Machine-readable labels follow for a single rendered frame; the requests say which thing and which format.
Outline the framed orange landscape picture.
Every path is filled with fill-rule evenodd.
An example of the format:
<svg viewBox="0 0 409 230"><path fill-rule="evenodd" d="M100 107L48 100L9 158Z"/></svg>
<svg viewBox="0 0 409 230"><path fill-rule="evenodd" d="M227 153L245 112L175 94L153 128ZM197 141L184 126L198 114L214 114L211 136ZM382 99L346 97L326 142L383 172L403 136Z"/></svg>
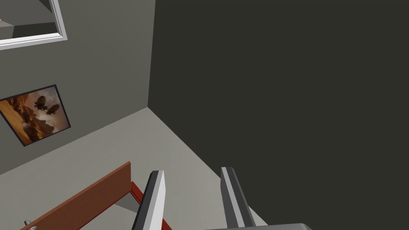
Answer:
<svg viewBox="0 0 409 230"><path fill-rule="evenodd" d="M0 115L24 147L71 127L55 84L0 99Z"/></svg>

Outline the brown wooden door leaf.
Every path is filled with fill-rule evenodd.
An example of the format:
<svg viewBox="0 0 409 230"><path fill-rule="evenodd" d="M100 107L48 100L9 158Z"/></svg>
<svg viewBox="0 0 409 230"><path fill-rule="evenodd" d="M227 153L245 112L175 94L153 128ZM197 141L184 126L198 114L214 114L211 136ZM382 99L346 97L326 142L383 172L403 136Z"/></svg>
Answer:
<svg viewBox="0 0 409 230"><path fill-rule="evenodd" d="M80 230L130 190L128 161L20 230Z"/></svg>

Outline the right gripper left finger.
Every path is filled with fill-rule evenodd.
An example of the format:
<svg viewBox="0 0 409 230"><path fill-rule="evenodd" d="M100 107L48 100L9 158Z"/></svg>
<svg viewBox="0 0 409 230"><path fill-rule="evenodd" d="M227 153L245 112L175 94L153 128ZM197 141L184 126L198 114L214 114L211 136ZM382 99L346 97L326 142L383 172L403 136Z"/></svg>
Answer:
<svg viewBox="0 0 409 230"><path fill-rule="evenodd" d="M131 230L161 230L165 204L164 170L152 171Z"/></svg>

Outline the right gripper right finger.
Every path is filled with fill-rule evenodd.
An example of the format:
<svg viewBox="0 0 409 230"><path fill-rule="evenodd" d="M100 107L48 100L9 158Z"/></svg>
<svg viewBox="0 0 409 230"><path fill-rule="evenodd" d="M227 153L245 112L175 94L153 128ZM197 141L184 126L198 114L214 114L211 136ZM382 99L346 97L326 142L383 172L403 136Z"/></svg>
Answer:
<svg viewBox="0 0 409 230"><path fill-rule="evenodd" d="M232 167L222 167L220 190L227 228L253 227L255 221Z"/></svg>

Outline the white framed window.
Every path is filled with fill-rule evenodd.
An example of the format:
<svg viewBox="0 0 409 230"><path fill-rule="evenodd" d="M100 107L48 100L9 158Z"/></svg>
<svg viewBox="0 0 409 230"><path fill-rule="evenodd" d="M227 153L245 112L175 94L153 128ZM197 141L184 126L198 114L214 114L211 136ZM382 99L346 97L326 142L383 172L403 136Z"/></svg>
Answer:
<svg viewBox="0 0 409 230"><path fill-rule="evenodd" d="M0 50L67 39L59 0L0 0Z"/></svg>

